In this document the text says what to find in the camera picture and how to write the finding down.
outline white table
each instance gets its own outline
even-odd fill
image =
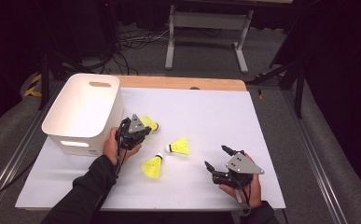
[[[273,208],[285,202],[271,157],[247,91],[190,91],[122,88],[123,117],[148,115],[160,130],[146,137],[142,149],[123,166],[102,209],[128,211],[229,211],[237,202],[213,184],[204,161],[227,171],[226,145],[245,150],[265,170],[260,176],[262,198]],[[167,154],[164,147],[185,136],[189,155]],[[163,153],[161,177],[150,179],[143,162]],[[50,209],[84,175],[95,158],[63,153],[49,138],[23,187],[16,207]]]

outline yellow shuttlecock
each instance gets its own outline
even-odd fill
[[[165,147],[166,152],[177,152],[182,154],[189,154],[188,141],[186,137],[182,137],[179,140]]]
[[[142,116],[140,120],[145,126],[150,127],[152,131],[156,131],[160,128],[159,124],[154,120],[152,120],[151,118],[149,118],[148,116]]]
[[[162,154],[157,154],[153,159],[146,161],[142,165],[142,171],[146,176],[157,179],[160,177],[160,164],[162,163]]]

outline gray floor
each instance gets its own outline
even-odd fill
[[[216,31],[205,31],[214,35]],[[130,67],[145,76],[167,77],[215,77],[251,80],[260,72],[270,71],[269,64],[284,41],[281,31],[251,29],[243,47],[249,66],[247,75],[241,74],[232,42],[238,36],[231,31],[222,31],[217,37],[201,32],[183,31],[176,36],[174,69],[164,69],[167,41],[161,39],[142,49],[124,51]],[[109,62],[104,73],[119,74],[118,66]],[[29,85],[25,81],[21,93]],[[286,214],[289,223],[339,223],[329,210],[331,201],[338,200],[340,211],[348,223],[361,223],[361,181],[354,173],[338,142],[315,104],[309,89],[304,92],[302,105],[303,120],[294,119],[292,108],[286,100],[293,92],[261,87],[264,98],[257,95],[256,87],[248,86],[255,104],[257,116],[264,133],[274,168],[285,197]],[[24,97],[22,102],[0,118],[0,174],[11,159],[33,121],[39,106],[38,97]],[[324,167],[324,174],[335,192],[336,198],[325,198],[325,189],[316,179],[316,172],[308,157],[308,148],[299,132],[301,123],[313,145],[318,161]],[[27,148],[20,170],[26,166],[42,147],[46,136],[37,130],[31,145]],[[10,187],[0,203],[0,223],[38,223],[45,212],[24,211],[14,207],[21,191],[23,176]],[[276,211],[281,223],[285,223],[282,211]]]

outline metal stand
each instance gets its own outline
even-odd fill
[[[169,16],[169,43],[166,53],[165,69],[171,70],[174,64],[174,27],[194,27],[240,30],[239,41],[233,44],[242,73],[247,73],[247,65],[244,60],[242,47],[247,31],[252,20],[253,10],[248,10],[246,15],[223,15],[209,13],[176,12],[171,5]]]

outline cable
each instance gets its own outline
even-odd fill
[[[288,224],[288,219],[287,219],[287,215],[285,214],[285,210],[282,209],[282,212],[283,212],[283,216],[285,217],[285,223]]]
[[[14,177],[10,182],[8,182],[7,184],[5,184],[1,189],[0,189],[0,193],[3,192],[5,189],[7,189],[8,187],[10,187],[12,184],[14,184],[18,179],[20,179],[20,177],[35,163],[35,161],[37,160],[37,156],[38,154],[35,156],[35,158],[20,172],[19,175],[17,175],[16,177]]]
[[[124,55],[121,52],[119,52],[118,54],[121,55],[121,57],[124,59],[124,62],[127,65],[127,71],[128,71],[127,75],[129,75],[130,74],[130,67],[128,66],[127,60],[125,59]]]
[[[122,53],[120,53],[120,52],[119,52],[118,54],[120,54],[120,55],[122,56],[122,58],[124,59],[124,61],[125,61],[126,64],[127,64],[127,65],[124,65],[124,64],[120,63],[119,61],[116,60],[116,58],[114,58],[114,56],[112,56],[114,62],[118,65],[118,68],[119,68],[119,70],[121,71],[121,74],[123,75],[122,69],[121,69],[121,66],[123,66],[123,67],[126,67],[127,69],[130,69],[130,70],[132,70],[132,71],[135,71],[135,72],[136,72],[136,75],[139,76],[139,71],[137,71],[136,69],[128,66],[128,63],[127,63],[124,55],[123,55]]]
[[[233,178],[233,180],[236,182],[236,184],[239,186],[239,188],[241,189],[242,193],[244,194],[244,198],[246,199],[246,203],[247,205],[250,206],[250,198],[249,196],[247,196],[246,190],[244,190],[244,187],[241,185],[241,183],[239,183],[239,181],[236,178]],[[249,195],[252,192],[252,187],[249,187]]]

